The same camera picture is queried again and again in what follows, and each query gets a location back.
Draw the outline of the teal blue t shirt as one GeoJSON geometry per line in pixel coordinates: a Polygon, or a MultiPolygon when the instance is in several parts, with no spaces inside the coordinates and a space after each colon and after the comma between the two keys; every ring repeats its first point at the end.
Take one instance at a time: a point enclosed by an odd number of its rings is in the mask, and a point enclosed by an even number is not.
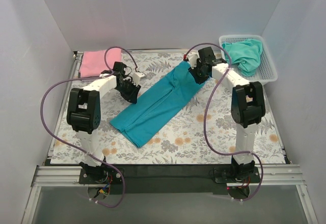
{"type": "Polygon", "coordinates": [[[181,62],[151,88],[136,104],[121,111],[110,124],[136,147],[141,148],[159,132],[203,87],[181,62]]]}

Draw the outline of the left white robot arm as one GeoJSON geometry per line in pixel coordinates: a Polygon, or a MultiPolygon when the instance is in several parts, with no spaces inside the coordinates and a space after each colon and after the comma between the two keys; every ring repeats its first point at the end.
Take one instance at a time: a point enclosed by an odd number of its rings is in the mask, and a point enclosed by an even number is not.
{"type": "Polygon", "coordinates": [[[113,69],[104,70],[99,78],[83,88],[73,88],[69,94],[67,123],[72,126],[80,139],[81,148],[86,151],[85,160],[79,165],[86,176],[97,183],[108,179],[108,170],[102,166],[104,154],[98,140],[98,127],[101,122],[101,98],[111,90],[117,90],[129,103],[136,104],[140,91],[140,81],[145,78],[142,72],[126,74],[127,66],[115,62],[113,69]]]}

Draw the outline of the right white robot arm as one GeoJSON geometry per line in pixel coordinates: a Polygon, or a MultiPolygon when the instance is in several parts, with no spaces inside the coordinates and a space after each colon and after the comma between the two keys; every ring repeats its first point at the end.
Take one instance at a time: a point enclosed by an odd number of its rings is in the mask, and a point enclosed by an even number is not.
{"type": "Polygon", "coordinates": [[[210,44],[197,52],[188,50],[183,60],[189,62],[188,71],[197,84],[213,78],[231,92],[231,117],[236,124],[235,152],[224,153],[231,157],[231,163],[213,169],[213,177],[218,183],[248,183],[250,177],[257,174],[255,133],[266,112],[262,84],[250,82],[235,72],[230,58],[218,59],[210,44]]]}

